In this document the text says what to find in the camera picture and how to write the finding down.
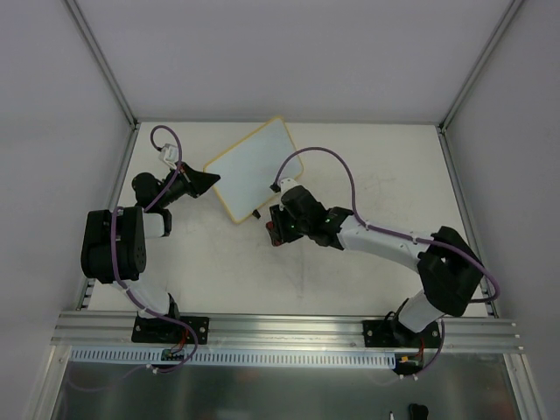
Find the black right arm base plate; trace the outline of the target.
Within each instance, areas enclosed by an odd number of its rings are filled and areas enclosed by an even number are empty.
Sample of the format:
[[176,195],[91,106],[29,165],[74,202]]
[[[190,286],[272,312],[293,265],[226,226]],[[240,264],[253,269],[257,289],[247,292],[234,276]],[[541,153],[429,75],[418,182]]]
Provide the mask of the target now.
[[362,333],[365,347],[436,349],[441,344],[437,322],[431,322],[421,332],[412,332],[392,319],[363,320]]

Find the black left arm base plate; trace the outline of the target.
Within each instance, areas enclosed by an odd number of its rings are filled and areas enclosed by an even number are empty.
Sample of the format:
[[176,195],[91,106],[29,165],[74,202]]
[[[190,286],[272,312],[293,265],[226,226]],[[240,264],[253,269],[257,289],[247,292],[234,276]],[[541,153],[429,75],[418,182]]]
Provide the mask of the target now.
[[[210,318],[182,315],[180,320],[194,330],[200,345],[207,343]],[[178,344],[185,333],[185,343],[193,344],[193,334],[187,332],[182,326],[160,318],[141,318],[136,316],[131,341],[142,344]]]

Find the yellow-framed whiteboard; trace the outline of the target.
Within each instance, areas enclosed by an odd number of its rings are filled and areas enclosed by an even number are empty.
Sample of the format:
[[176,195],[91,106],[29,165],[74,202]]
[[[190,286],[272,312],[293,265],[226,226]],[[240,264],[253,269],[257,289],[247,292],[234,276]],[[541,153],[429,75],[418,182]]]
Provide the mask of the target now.
[[292,179],[303,174],[301,158],[291,155],[296,150],[277,116],[205,164],[204,172],[220,176],[213,189],[233,223],[244,222],[275,196],[270,186],[277,174]]

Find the red bone-shaped whiteboard eraser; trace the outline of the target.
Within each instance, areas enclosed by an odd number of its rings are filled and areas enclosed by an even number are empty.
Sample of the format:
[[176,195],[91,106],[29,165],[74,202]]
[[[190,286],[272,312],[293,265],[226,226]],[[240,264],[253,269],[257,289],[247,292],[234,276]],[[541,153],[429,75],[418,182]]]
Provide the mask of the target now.
[[271,244],[273,247],[278,247],[280,245],[283,244],[283,239],[282,236],[280,234],[280,232],[278,231],[278,229],[275,227],[274,222],[273,221],[269,221],[266,223],[265,225],[267,232],[269,234],[269,238],[271,240]]

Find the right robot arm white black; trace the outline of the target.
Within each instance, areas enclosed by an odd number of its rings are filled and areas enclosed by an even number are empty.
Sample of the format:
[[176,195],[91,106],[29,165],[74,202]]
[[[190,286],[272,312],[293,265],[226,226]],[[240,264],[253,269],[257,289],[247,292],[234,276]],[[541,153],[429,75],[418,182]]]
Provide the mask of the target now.
[[385,332],[402,346],[420,340],[424,330],[443,316],[462,316],[483,277],[479,259],[460,236],[441,227],[429,238],[368,227],[351,209],[325,208],[296,180],[271,186],[280,202],[269,209],[266,228],[273,246],[307,237],[320,247],[378,256],[419,275],[422,289],[397,309]]

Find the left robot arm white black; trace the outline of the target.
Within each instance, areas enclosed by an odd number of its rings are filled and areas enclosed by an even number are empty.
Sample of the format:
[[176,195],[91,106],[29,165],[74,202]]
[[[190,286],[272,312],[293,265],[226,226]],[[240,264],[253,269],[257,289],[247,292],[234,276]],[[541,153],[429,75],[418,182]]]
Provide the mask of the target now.
[[137,174],[131,182],[134,206],[87,214],[80,254],[82,271],[88,279],[121,289],[136,307],[132,342],[207,343],[209,319],[181,315],[172,295],[142,274],[148,261],[146,241],[165,238],[172,231],[168,206],[186,195],[197,199],[220,179],[217,174],[195,171],[180,162],[162,180],[148,172]]

